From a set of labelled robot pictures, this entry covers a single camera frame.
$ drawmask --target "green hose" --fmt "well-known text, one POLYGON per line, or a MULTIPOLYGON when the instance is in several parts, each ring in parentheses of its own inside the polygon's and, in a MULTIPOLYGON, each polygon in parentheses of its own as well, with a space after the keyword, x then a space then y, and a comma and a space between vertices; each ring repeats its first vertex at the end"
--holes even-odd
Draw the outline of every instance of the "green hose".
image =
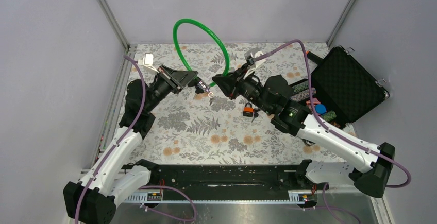
MULTIPOLYGON (((192 71, 191 67, 188 65, 187 61, 183 57, 182 51, 180 50, 180 47, 179 47, 179 42, 177 40, 177 30, 178 30, 179 26, 183 23, 189 23, 189 24, 192 24, 194 26, 199 27, 200 29, 205 31, 207 34, 209 34, 209 36, 211 36, 211 38, 218 44, 218 46, 220 47, 220 49, 223 52, 223 56, 225 57, 226 66, 225 66, 225 70, 223 71, 222 75, 226 76, 226 74, 228 74, 228 71, 229 71, 229 55, 228 55, 228 51, 225 48, 225 45, 217 37, 217 35, 215 35, 215 33, 213 31, 211 31, 207 26, 205 26, 204 24, 202 24, 198 21, 192 20, 192 19, 181 19, 181 20, 177 21, 175 26, 173 27, 173 42, 175 43, 175 47, 176 47, 176 50, 178 52, 179 58, 181 59, 182 63, 185 65, 185 68, 187 68, 189 71, 192 71)), ((209 87, 213 87, 213 86, 215 86, 215 82, 212 82, 211 84, 209 84, 209 87)))

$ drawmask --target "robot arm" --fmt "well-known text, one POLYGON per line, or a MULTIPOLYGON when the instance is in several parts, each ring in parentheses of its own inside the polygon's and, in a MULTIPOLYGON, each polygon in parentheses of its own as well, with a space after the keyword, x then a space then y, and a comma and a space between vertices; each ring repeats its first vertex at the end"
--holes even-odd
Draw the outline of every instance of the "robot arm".
MULTIPOLYGON (((392 164, 368 151, 356 148, 321 127, 315 117, 310 114, 308 107, 291 100, 292 88, 281 75, 269 77, 262 85, 259 78, 254 75, 254 68, 259 65, 253 63, 251 59, 256 55, 259 55, 257 48, 245 54, 247 63, 241 68, 227 76, 212 77, 225 96, 230 99, 243 96, 266 114, 274 114, 271 123, 281 132, 317 143, 344 158, 350 164, 349 166, 347 163, 321 163, 305 160, 301 163, 300 171, 296 173, 305 176, 312 183, 353 184, 367 195, 382 197, 392 164)), ((395 148, 388 143, 378 146, 351 136, 328 123, 326 125, 330 130, 336 131, 356 144, 391 159, 394 157, 395 148)))
POLYGON ((176 71, 164 65, 151 71, 156 74, 154 81, 146 85, 146 100, 143 110, 139 110, 142 98, 141 80, 134 80, 127 86, 125 113, 120 121, 112 142, 91 170, 78 183, 69 182, 63 191, 67 214, 75 218, 79 197, 86 190, 79 211, 79 220, 84 223, 109 223, 115 209, 134 191, 150 180, 150 171, 143 166, 134 166, 130 172, 116 182, 117 173, 132 151, 143 141, 155 120, 151 111, 170 92, 182 91, 197 76, 197 71, 176 71), (133 128, 119 143, 121 135, 132 124, 138 112, 141 116, 133 128))

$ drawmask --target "floral tablecloth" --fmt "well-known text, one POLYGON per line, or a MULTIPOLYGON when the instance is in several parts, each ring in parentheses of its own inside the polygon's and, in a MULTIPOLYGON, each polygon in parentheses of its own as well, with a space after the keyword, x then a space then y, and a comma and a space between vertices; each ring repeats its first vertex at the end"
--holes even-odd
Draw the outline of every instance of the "floral tablecloth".
MULTIPOLYGON (((244 53, 259 47, 266 53, 279 43, 225 44, 230 56, 230 72, 245 63, 244 53)), ((325 43, 305 43, 306 49, 323 57, 328 52, 325 43)), ((216 44, 181 44, 184 57, 199 77, 210 83, 225 65, 223 54, 216 44)), ((154 66, 164 64, 185 70, 173 44, 138 45, 136 59, 144 53, 154 55, 154 66)), ((143 68, 149 83, 153 76, 143 68)), ((256 71, 261 82, 269 76, 282 74, 289 84, 306 77, 301 48, 293 44, 271 56, 256 71)), ((139 79, 132 67, 129 82, 139 79)), ((301 139, 276 130, 265 113, 251 123, 242 115, 242 97, 229 100, 218 87, 213 87, 215 99, 196 95, 194 88, 185 88, 179 95, 170 94, 154 110, 156 117, 147 137, 130 155, 128 162, 147 159, 159 164, 299 164, 303 159, 326 162, 343 161, 336 154, 313 145, 306 147, 301 139)), ((119 115, 123 115, 124 106, 119 115)))

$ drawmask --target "black case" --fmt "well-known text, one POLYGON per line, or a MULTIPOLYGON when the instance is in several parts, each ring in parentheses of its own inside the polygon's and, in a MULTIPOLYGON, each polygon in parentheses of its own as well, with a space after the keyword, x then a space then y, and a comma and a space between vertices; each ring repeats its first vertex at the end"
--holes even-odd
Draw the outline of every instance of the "black case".
POLYGON ((342 46, 334 47, 311 74, 314 95, 340 128, 364 116, 389 97, 388 91, 342 46))

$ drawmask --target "padlock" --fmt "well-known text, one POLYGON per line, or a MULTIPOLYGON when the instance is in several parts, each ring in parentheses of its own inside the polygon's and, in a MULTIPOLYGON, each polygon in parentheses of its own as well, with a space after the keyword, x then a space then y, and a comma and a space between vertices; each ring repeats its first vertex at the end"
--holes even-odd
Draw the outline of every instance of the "padlock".
POLYGON ((244 105, 243 116, 245 116, 245 117, 253 117, 254 116, 254 109, 252 108, 251 103, 246 103, 246 105, 244 105))

